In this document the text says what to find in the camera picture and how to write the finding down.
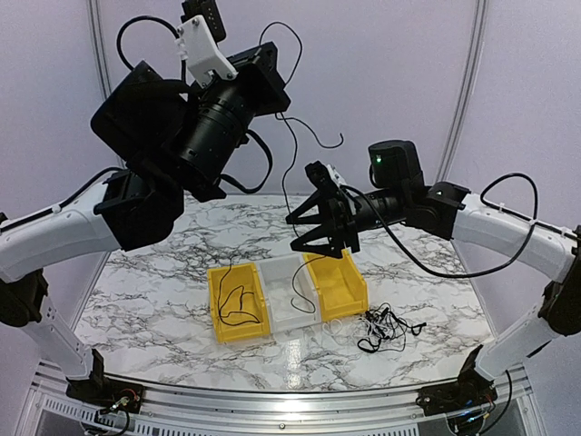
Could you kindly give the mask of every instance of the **storage bin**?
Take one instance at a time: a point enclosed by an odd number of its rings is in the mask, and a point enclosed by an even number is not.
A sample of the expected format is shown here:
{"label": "storage bin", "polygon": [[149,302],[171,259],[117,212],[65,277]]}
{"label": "storage bin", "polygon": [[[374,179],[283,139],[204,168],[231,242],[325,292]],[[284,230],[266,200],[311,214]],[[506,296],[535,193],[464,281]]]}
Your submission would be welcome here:
{"label": "storage bin", "polygon": [[229,270],[230,267],[208,270],[210,313],[218,341],[238,341],[269,334],[269,315],[256,265],[244,263]]}
{"label": "storage bin", "polygon": [[[319,295],[307,267],[300,267],[303,264],[298,253],[256,263],[272,333],[320,323]],[[293,277],[294,288],[312,304],[293,290]]]}
{"label": "storage bin", "polygon": [[367,284],[351,259],[343,250],[342,259],[303,254],[315,289],[319,295],[320,315],[323,322],[363,313],[369,309]]}

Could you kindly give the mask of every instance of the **yellow plastic bin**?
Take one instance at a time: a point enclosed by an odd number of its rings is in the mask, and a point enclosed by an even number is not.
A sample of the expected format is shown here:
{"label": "yellow plastic bin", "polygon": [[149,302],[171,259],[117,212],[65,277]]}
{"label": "yellow plastic bin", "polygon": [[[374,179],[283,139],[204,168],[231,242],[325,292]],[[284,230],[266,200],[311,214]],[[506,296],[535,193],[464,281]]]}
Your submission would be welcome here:
{"label": "yellow plastic bin", "polygon": [[305,262],[312,261],[307,268],[319,295],[321,320],[327,322],[367,311],[367,284],[349,251],[343,250],[342,259],[318,257],[319,254],[303,254]]}
{"label": "yellow plastic bin", "polygon": [[[218,342],[270,334],[269,315],[256,266],[254,263],[244,263],[232,266],[230,272],[229,269],[208,270],[210,313]],[[218,314],[220,307],[222,319]]]}

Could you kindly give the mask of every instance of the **marble tabletop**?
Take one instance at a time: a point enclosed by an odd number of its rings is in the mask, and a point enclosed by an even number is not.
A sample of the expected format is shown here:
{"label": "marble tabletop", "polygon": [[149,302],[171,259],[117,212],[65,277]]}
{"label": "marble tabletop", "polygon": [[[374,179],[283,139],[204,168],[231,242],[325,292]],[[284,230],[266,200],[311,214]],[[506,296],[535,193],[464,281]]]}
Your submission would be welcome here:
{"label": "marble tabletop", "polygon": [[[291,197],[298,205],[303,198]],[[407,320],[426,322],[403,352],[366,354],[357,318],[242,342],[218,343],[209,313],[207,269],[289,254],[294,233],[284,199],[231,195],[186,199],[185,214],[162,243],[113,253],[76,333],[105,358],[106,370],[151,381],[260,391],[345,391],[455,377],[468,352],[491,332],[469,281],[429,276],[381,230],[360,235],[353,259],[369,304],[389,302]],[[434,268],[462,271],[450,243],[405,228],[396,235]],[[394,344],[400,348],[401,342]]]}

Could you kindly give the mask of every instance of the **wire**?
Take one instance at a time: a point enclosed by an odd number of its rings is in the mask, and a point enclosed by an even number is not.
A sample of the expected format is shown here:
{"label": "wire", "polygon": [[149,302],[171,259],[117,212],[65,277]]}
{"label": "wire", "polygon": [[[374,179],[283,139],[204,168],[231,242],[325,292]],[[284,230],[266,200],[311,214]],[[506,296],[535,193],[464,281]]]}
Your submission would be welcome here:
{"label": "wire", "polygon": [[[104,174],[110,173],[110,172],[119,172],[119,171],[123,171],[123,169],[122,168],[118,168],[116,166],[110,166],[109,168],[105,168],[104,170],[101,170],[99,173],[97,173],[93,177],[91,177],[91,179],[89,179],[89,181],[87,183],[85,183],[83,186],[81,186],[75,193],[73,193],[67,199],[65,199],[64,201],[62,201],[61,203],[59,203],[58,206],[61,209],[64,209],[66,206],[68,206],[74,200],[76,200],[79,197],[79,195],[81,195],[89,187],[91,187],[91,185],[93,183],[95,183],[101,176],[103,176]],[[33,213],[32,215],[28,215],[28,216],[26,216],[25,218],[23,218],[21,220],[14,221],[13,223],[9,223],[8,225],[6,225],[4,227],[0,227],[0,233],[8,232],[9,230],[13,230],[16,227],[20,227],[22,225],[31,223],[32,221],[38,220],[40,218],[44,218],[45,216],[48,216],[51,213],[53,213],[53,208],[44,209],[44,210],[42,210],[40,212]]]}
{"label": "wire", "polygon": [[290,72],[289,78],[284,83],[284,84],[289,84],[291,82],[292,77],[294,76],[295,72],[297,71],[297,68],[299,67],[300,60],[302,58],[302,48],[303,48],[302,47],[302,40],[300,39],[299,34],[297,34],[295,32],[295,30],[292,27],[290,27],[289,25],[287,25],[286,23],[283,23],[282,21],[273,21],[272,23],[270,23],[266,27],[264,27],[264,29],[262,30],[261,37],[258,40],[258,45],[262,45],[262,39],[264,38],[264,35],[274,25],[282,25],[283,27],[286,27],[288,30],[290,30],[290,32],[294,35],[294,37],[297,38],[297,42],[299,43],[299,55],[297,56],[297,60],[295,61],[294,66],[292,67],[292,71]]}
{"label": "wire", "polygon": [[[155,23],[159,23],[160,25],[162,25],[163,27],[168,29],[170,32],[172,32],[172,35],[175,39],[180,38],[180,35],[178,34],[178,31],[175,29],[175,27],[173,27],[173,25],[171,25],[170,23],[168,23],[167,21],[165,21],[162,18],[159,18],[157,16],[151,16],[151,15],[139,15],[139,16],[132,18],[131,20],[129,20],[128,22],[126,22],[124,25],[121,26],[121,28],[119,29],[119,32],[117,33],[117,41],[116,41],[117,54],[119,55],[119,59],[121,59],[121,62],[123,62],[123,64],[129,70],[133,70],[133,65],[131,65],[131,63],[127,60],[127,58],[125,57],[125,54],[123,53],[123,46],[122,46],[123,34],[129,28],[130,25],[133,25],[135,23],[139,23],[140,21],[153,21]],[[185,74],[186,74],[185,61],[182,61],[181,64],[182,64],[182,68],[181,68],[180,76],[181,76],[182,81],[185,82]]]}
{"label": "wire", "polygon": [[[262,40],[264,39],[264,36],[266,35],[266,32],[273,27],[274,25],[281,25],[283,27],[285,27],[286,29],[288,29],[296,38],[297,42],[299,43],[299,54],[297,55],[297,60],[294,63],[294,66],[292,67],[292,70],[290,71],[290,75],[289,78],[285,81],[285,85],[289,84],[292,80],[292,78],[294,77],[294,74],[297,71],[297,68],[299,67],[300,64],[300,60],[302,59],[302,53],[303,53],[303,43],[302,40],[300,39],[299,34],[297,34],[297,32],[290,27],[289,25],[287,25],[286,23],[283,23],[282,21],[273,21],[272,23],[269,23],[266,27],[264,27],[264,29],[261,32],[261,36],[258,40],[258,44],[262,45]],[[319,136],[317,135],[317,133],[314,131],[314,129],[312,127],[310,127],[306,122],[302,121],[300,118],[297,117],[285,117],[284,114],[282,113],[276,113],[274,115],[274,118],[277,121],[283,121],[287,128],[290,131],[290,134],[292,135],[292,140],[294,142],[294,151],[292,154],[292,162],[290,164],[290,166],[286,169],[286,171],[284,172],[284,174],[282,175],[282,180],[281,180],[281,188],[282,188],[282,193],[284,194],[284,202],[287,206],[287,211],[289,214],[291,214],[291,207],[289,206],[289,197],[287,195],[287,191],[286,191],[286,187],[285,187],[285,181],[287,178],[287,175],[289,174],[289,172],[292,170],[292,168],[294,168],[294,165],[297,163],[297,156],[299,154],[299,140],[297,139],[297,135],[294,132],[294,129],[292,128],[292,126],[289,124],[289,121],[295,121],[297,123],[302,124],[303,126],[305,126],[311,133],[312,135],[315,137],[315,141],[317,142],[317,144],[325,149],[334,149],[334,148],[338,148],[341,145],[343,145],[343,143],[345,142],[345,138],[343,137],[342,133],[339,133],[339,137],[340,137],[340,141],[337,144],[334,145],[325,145],[323,144],[320,139]],[[292,224],[292,230],[294,231],[294,234],[297,236],[297,238],[299,237],[299,233],[297,232],[297,228],[295,226],[295,224]]]}
{"label": "wire", "polygon": [[128,430],[129,430],[129,424],[131,423],[131,416],[129,416],[129,412],[126,409],[120,408],[121,411],[123,411],[125,413],[125,425],[123,426],[123,428],[113,434],[110,434],[109,432],[105,433],[104,436],[123,436]]}
{"label": "wire", "polygon": [[[110,430],[103,430],[103,429],[95,428],[95,427],[88,429],[84,426],[84,424],[82,422],[79,422],[81,424],[81,428],[84,431],[84,434],[91,435],[91,436],[123,436],[129,430],[129,425],[131,424],[131,416],[129,415],[129,412],[124,407],[120,407],[118,410],[123,411],[125,413],[125,424],[120,431],[118,431],[116,433],[110,433],[109,432]],[[94,415],[94,423],[100,424],[100,425],[105,425],[105,424],[99,422],[99,412],[98,411]]]}
{"label": "wire", "polygon": [[535,182],[533,182],[533,180],[530,177],[528,177],[527,175],[522,174],[522,173],[506,174],[505,176],[499,177],[494,182],[492,182],[489,186],[487,186],[485,188],[485,190],[483,191],[483,193],[487,193],[491,188],[493,188],[494,186],[496,186],[497,184],[499,184],[503,180],[506,180],[507,178],[511,178],[511,177],[522,177],[522,178],[526,179],[530,183],[530,185],[532,186],[532,188],[533,188],[533,195],[534,195],[533,220],[534,221],[530,224],[530,228],[528,230],[527,237],[525,238],[525,241],[522,243],[522,245],[517,250],[517,252],[515,253],[515,255],[512,256],[507,262],[505,262],[505,263],[503,263],[503,264],[501,264],[499,266],[496,266],[494,268],[490,268],[488,270],[484,270],[484,271],[480,271],[480,272],[469,272],[469,273],[465,273],[465,274],[449,274],[449,273],[446,273],[446,272],[443,273],[443,272],[435,271],[435,270],[432,270],[432,269],[428,268],[416,256],[414,256],[414,254],[412,252],[410,252],[406,248],[406,246],[399,240],[399,238],[395,235],[395,233],[391,231],[391,229],[389,228],[388,224],[385,222],[385,220],[381,216],[381,213],[379,213],[379,211],[377,210],[377,208],[369,200],[369,198],[367,197],[366,194],[362,193],[360,190],[358,190],[356,188],[353,188],[351,186],[346,186],[345,185],[345,186],[342,186],[342,187],[343,187],[343,189],[346,189],[348,191],[351,191],[351,192],[359,195],[368,204],[369,208],[378,217],[379,222],[381,223],[381,225],[383,226],[383,228],[385,229],[385,231],[388,233],[389,237],[393,240],[393,242],[421,270],[425,271],[426,273],[435,275],[436,277],[439,277],[439,278],[442,278],[442,279],[472,279],[472,278],[482,277],[484,275],[496,273],[496,272],[498,272],[500,270],[503,270],[503,269],[507,268],[512,263],[514,263],[518,259],[518,257],[522,254],[522,252],[525,251],[525,249],[527,248],[528,242],[530,241],[530,239],[533,236],[533,231],[535,231],[535,226],[537,225],[536,219],[537,219],[537,214],[538,214],[538,190],[537,190],[537,186],[535,185]]}
{"label": "wire", "polygon": [[502,419],[502,417],[505,416],[505,414],[507,413],[508,407],[510,406],[510,401],[512,400],[512,379],[510,378],[510,372],[508,372],[508,370],[506,371],[506,374],[507,374],[507,378],[508,378],[508,399],[507,399],[507,404],[505,404],[505,408],[492,421],[492,423],[488,427],[486,427],[483,431],[480,432],[481,435],[488,433],[495,425],[497,425],[498,422]]}
{"label": "wire", "polygon": [[[223,323],[223,324],[225,324],[225,325],[229,325],[229,326],[231,326],[231,327],[236,327],[236,326],[239,326],[239,325],[247,324],[247,323],[249,323],[249,322],[251,322],[251,323],[253,323],[253,324],[260,324],[260,323],[261,323],[261,321],[258,319],[258,317],[257,317],[255,314],[253,314],[253,313],[250,313],[250,312],[245,312],[245,311],[243,311],[243,310],[242,310],[242,297],[243,297],[244,295],[247,295],[247,294],[252,294],[252,293],[254,293],[254,292],[244,292],[244,285],[243,285],[243,284],[241,284],[241,285],[239,285],[239,286],[236,286],[235,288],[233,288],[233,289],[230,291],[230,293],[228,294],[228,296],[226,297],[226,301],[225,301],[223,304],[220,304],[220,300],[222,299],[222,283],[223,283],[224,279],[226,278],[226,276],[227,276],[228,274],[230,274],[230,271],[232,271],[232,261],[233,261],[233,257],[231,257],[231,258],[230,258],[230,266],[228,267],[228,271],[227,271],[227,272],[226,272],[226,273],[225,273],[225,274],[222,276],[222,278],[220,279],[220,287],[219,287],[219,290],[218,290],[218,318],[220,318],[220,321],[221,321],[221,323]],[[239,289],[241,289],[241,296],[240,296],[240,310],[239,310],[239,311],[231,311],[231,312],[228,312],[228,314],[227,314],[227,315],[225,315],[225,316],[224,316],[224,315],[222,315],[222,310],[224,309],[224,306],[225,306],[225,305],[228,303],[228,301],[230,300],[230,297],[232,297],[232,295],[233,295],[233,294],[234,294],[234,293],[235,293],[237,290],[239,290]],[[252,320],[246,320],[246,321],[242,321],[242,322],[235,322],[235,323],[232,323],[232,322],[226,322],[226,321],[224,320],[224,318],[228,318],[230,315],[232,315],[232,314],[234,314],[234,313],[238,313],[238,314],[240,314],[240,315],[249,315],[249,316],[251,316],[253,319],[252,319]]]}
{"label": "wire", "polygon": [[[368,325],[367,337],[359,339],[357,341],[357,347],[369,354],[375,352],[403,352],[406,349],[408,341],[408,331],[414,336],[419,336],[422,329],[427,325],[425,322],[410,325],[407,320],[398,317],[391,309],[391,305],[387,302],[381,304],[377,309],[366,311],[362,321]],[[399,338],[403,338],[401,349],[381,349],[383,342],[393,342]]]}
{"label": "wire", "polygon": [[264,142],[264,140],[256,132],[254,132],[253,130],[250,130],[249,129],[249,130],[246,131],[246,134],[248,136],[250,136],[252,139],[254,139],[254,141],[256,141],[256,143],[259,145],[259,147],[262,149],[262,151],[266,155],[266,160],[268,161],[268,169],[266,170],[266,175],[264,176],[264,179],[262,179],[262,182],[258,186],[254,187],[254,188],[247,188],[242,183],[238,182],[231,175],[221,174],[220,175],[220,178],[224,182],[231,184],[235,188],[238,188],[243,193],[257,193],[260,189],[262,189],[262,186],[264,186],[264,184],[268,180],[269,176],[271,175],[271,171],[272,171],[272,153],[271,153],[271,149],[269,148],[269,146]]}
{"label": "wire", "polygon": [[[499,205],[497,205],[497,204],[494,204],[494,203],[492,203],[492,202],[489,202],[489,201],[488,201],[486,198],[484,198],[484,196],[485,196],[485,195],[488,193],[488,191],[490,191],[490,189],[492,189],[494,186],[496,186],[496,185],[497,185],[497,184],[499,184],[500,182],[502,182],[502,181],[504,181],[504,180],[506,180],[506,179],[509,179],[509,178],[523,178],[523,179],[527,180],[529,183],[532,183],[532,184],[534,184],[534,182],[532,181],[532,179],[531,179],[531,178],[530,178],[528,175],[526,175],[526,174],[524,174],[524,173],[509,173],[509,174],[505,174],[505,175],[503,175],[503,176],[501,176],[501,177],[498,177],[498,178],[496,179],[496,181],[495,181],[495,182],[491,183],[489,186],[487,186],[487,187],[485,188],[485,190],[484,190],[484,191],[482,191],[482,194],[480,195],[480,201],[481,201],[481,202],[482,202],[484,205],[486,205],[486,206],[488,206],[488,207],[491,207],[492,209],[495,209],[495,210],[497,210],[497,211],[500,211],[500,210],[501,210],[501,208],[500,208],[500,206],[499,206]],[[526,216],[526,215],[524,215],[523,213],[520,213],[520,212],[517,212],[517,211],[513,211],[513,210],[511,210],[511,209],[507,209],[507,208],[505,208],[505,207],[503,207],[503,208],[502,208],[502,212],[503,212],[503,213],[507,213],[507,214],[509,214],[509,215],[516,216],[516,218],[520,218],[521,220],[525,220],[525,221],[531,221],[531,218],[530,218],[530,217],[528,217],[528,216]],[[554,233],[559,233],[559,234],[563,234],[563,236],[565,236],[565,237],[566,237],[566,238],[568,238],[568,239],[572,239],[573,241],[578,241],[578,242],[581,242],[581,238],[579,238],[579,237],[578,237],[576,234],[574,234],[574,233],[567,233],[567,232],[563,232],[563,229],[558,229],[558,228],[556,228],[554,225],[547,224],[547,223],[541,223],[541,222],[537,223],[537,225],[538,225],[539,227],[543,227],[544,229],[547,229],[547,230],[549,230],[549,231],[551,231],[551,232],[554,232]]]}
{"label": "wire", "polygon": [[[289,196],[287,195],[287,189],[284,185],[284,182],[286,181],[287,175],[291,172],[295,163],[297,163],[297,155],[299,154],[299,140],[297,139],[297,135],[294,133],[292,126],[289,124],[289,122],[287,121],[287,119],[284,117],[283,114],[281,114],[281,117],[282,117],[282,121],[288,127],[290,134],[292,135],[292,141],[294,142],[294,151],[292,152],[292,162],[290,163],[290,166],[286,169],[286,171],[282,175],[282,179],[281,179],[281,188],[282,188],[282,193],[284,194],[284,202],[287,206],[287,211],[289,212],[289,214],[291,214],[291,206],[289,205]],[[297,227],[295,226],[294,223],[292,223],[292,230],[294,231],[294,234],[298,238],[299,233],[297,232]]]}
{"label": "wire", "polygon": [[[280,113],[276,113],[274,115],[274,117],[278,121],[283,121]],[[310,127],[306,122],[302,121],[300,118],[297,118],[296,116],[287,116],[286,119],[287,119],[287,121],[296,121],[297,123],[300,123],[300,124],[304,125],[307,128],[307,130],[309,130],[309,132],[312,133],[312,135],[315,138],[315,141],[317,142],[317,144],[321,148],[325,148],[327,150],[332,150],[333,148],[339,148],[339,147],[341,147],[343,145],[343,143],[345,142],[345,137],[343,136],[343,134],[341,132],[339,132],[339,142],[338,143],[336,143],[334,145],[325,145],[325,144],[323,144],[320,141],[319,136],[314,131],[314,129],[312,127]]]}
{"label": "wire", "polygon": [[297,271],[295,271],[295,272],[294,272],[294,275],[292,276],[292,281],[291,281],[291,284],[292,284],[292,290],[294,291],[294,293],[296,293],[297,295],[299,295],[299,296],[300,296],[300,297],[301,297],[301,298],[302,298],[302,299],[303,299],[305,302],[307,302],[307,303],[310,305],[310,307],[312,308],[312,310],[311,310],[311,311],[308,311],[308,310],[306,310],[306,309],[301,309],[300,307],[298,307],[298,306],[297,306],[297,305],[294,303],[294,299],[295,299],[296,297],[292,297],[292,298],[290,299],[290,305],[291,305],[292,307],[294,307],[294,308],[295,308],[297,311],[299,311],[299,312],[303,312],[303,313],[315,313],[315,312],[317,311],[317,306],[315,306],[315,303],[314,303],[314,302],[312,302],[310,299],[308,299],[307,297],[305,297],[303,294],[301,294],[301,293],[300,293],[300,292],[297,290],[297,288],[296,288],[296,287],[295,287],[295,285],[294,285],[294,280],[297,278],[297,274],[299,273],[300,269],[301,269],[303,266],[306,266],[306,265],[308,265],[308,264],[309,264],[309,263],[311,263],[311,262],[318,261],[319,259],[322,259],[322,258],[324,258],[324,257],[326,257],[326,256],[315,257],[314,259],[310,259],[309,261],[307,261],[307,262],[305,262],[303,265],[301,265],[299,268],[297,268]]}

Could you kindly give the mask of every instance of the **clear plastic bin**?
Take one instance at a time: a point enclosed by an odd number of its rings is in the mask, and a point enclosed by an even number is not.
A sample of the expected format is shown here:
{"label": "clear plastic bin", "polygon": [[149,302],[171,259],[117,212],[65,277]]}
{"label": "clear plastic bin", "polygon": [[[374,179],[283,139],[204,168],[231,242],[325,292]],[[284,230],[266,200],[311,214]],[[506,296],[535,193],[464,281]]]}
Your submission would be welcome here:
{"label": "clear plastic bin", "polygon": [[[307,267],[300,268],[303,264],[304,261],[300,254],[256,262],[256,269],[261,278],[261,287],[266,300],[271,332],[284,332],[320,323],[319,295],[315,290]],[[294,287],[312,304],[309,304],[293,290],[292,278],[295,273]]]}

